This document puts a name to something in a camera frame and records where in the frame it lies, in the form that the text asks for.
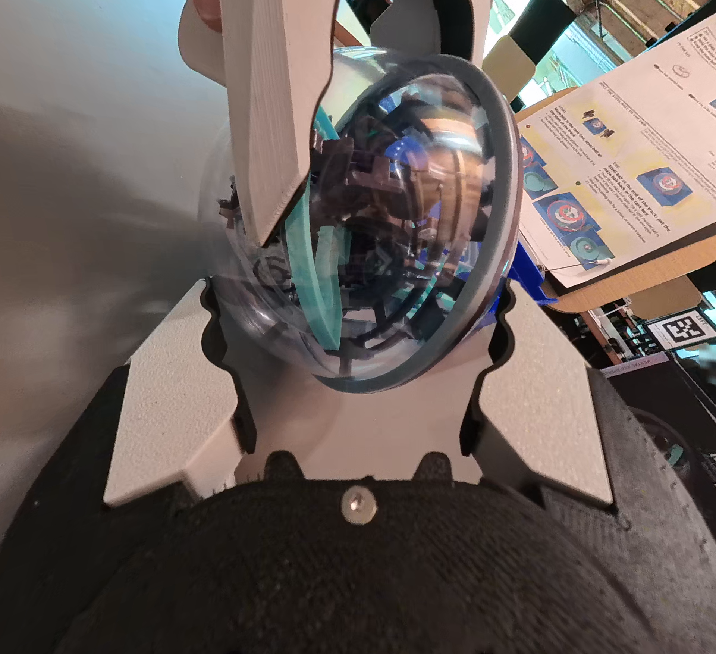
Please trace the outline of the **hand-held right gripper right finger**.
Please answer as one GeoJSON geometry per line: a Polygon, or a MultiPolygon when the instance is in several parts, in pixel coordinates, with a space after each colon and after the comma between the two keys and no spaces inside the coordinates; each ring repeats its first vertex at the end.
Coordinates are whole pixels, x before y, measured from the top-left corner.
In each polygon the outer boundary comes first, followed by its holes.
{"type": "Polygon", "coordinates": [[[484,478],[613,503],[586,360],[513,279],[497,303],[491,363],[474,384],[461,452],[484,478]]]}

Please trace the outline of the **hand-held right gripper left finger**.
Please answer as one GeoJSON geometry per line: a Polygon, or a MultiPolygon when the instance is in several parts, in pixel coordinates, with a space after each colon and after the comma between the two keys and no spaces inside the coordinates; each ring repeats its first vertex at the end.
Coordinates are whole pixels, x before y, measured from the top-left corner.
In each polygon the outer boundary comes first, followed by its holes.
{"type": "Polygon", "coordinates": [[[210,282],[198,280],[130,356],[103,502],[128,504],[172,484],[198,499],[236,486],[239,396],[225,369],[210,282]]]}

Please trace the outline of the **clear maze ball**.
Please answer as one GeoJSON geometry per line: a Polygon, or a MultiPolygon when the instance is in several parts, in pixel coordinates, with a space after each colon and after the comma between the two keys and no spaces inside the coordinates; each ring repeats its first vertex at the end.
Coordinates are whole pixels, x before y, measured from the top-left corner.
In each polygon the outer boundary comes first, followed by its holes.
{"type": "Polygon", "coordinates": [[[514,114],[459,57],[334,51],[298,200],[248,236],[229,128],[199,198],[219,307],[332,390],[381,392],[439,363],[496,304],[523,176],[514,114]]]}

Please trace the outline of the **dark printed cardboard box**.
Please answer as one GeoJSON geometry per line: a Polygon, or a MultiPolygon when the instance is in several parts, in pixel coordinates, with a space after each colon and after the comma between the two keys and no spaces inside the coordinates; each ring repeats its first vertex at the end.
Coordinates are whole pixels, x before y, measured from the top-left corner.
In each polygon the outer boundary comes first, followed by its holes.
{"type": "Polygon", "coordinates": [[[704,511],[715,511],[715,403],[659,354],[602,370],[704,511]]]}

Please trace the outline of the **black panel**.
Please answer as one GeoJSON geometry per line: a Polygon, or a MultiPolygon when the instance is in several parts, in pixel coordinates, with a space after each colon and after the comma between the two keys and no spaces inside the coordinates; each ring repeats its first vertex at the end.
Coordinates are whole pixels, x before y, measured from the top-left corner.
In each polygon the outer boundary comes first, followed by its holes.
{"type": "Polygon", "coordinates": [[[530,0],[511,30],[497,40],[482,70],[508,101],[533,78],[539,62],[576,17],[562,0],[530,0]]]}

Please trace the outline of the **blue plastic bin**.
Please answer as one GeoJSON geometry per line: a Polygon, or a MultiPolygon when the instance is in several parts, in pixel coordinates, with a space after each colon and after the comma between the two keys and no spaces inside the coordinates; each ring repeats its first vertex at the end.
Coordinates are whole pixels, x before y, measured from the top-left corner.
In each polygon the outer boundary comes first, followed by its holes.
{"type": "Polygon", "coordinates": [[[549,297],[546,295],[543,290],[545,280],[544,274],[540,271],[538,265],[534,263],[527,249],[520,241],[518,241],[511,267],[506,273],[505,278],[498,283],[497,289],[490,299],[490,308],[477,324],[478,329],[482,329],[496,323],[499,299],[508,279],[519,283],[523,290],[533,299],[533,301],[541,307],[557,302],[555,297],[549,297]]]}

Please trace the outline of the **brown cardboard board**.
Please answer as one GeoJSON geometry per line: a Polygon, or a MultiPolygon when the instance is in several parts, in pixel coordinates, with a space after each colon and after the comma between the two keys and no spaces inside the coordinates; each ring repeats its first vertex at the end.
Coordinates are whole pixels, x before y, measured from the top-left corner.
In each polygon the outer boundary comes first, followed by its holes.
{"type": "Polygon", "coordinates": [[[715,260],[715,144],[654,125],[610,88],[564,91],[517,115],[521,236],[556,309],[660,287],[715,260]]]}

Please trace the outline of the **printed instruction sheet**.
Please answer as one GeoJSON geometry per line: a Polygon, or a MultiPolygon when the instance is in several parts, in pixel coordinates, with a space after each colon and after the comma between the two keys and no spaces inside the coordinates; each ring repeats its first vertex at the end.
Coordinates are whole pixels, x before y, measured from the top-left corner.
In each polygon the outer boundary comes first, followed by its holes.
{"type": "Polygon", "coordinates": [[[521,236],[558,294],[715,229],[715,15],[518,123],[521,236]]]}

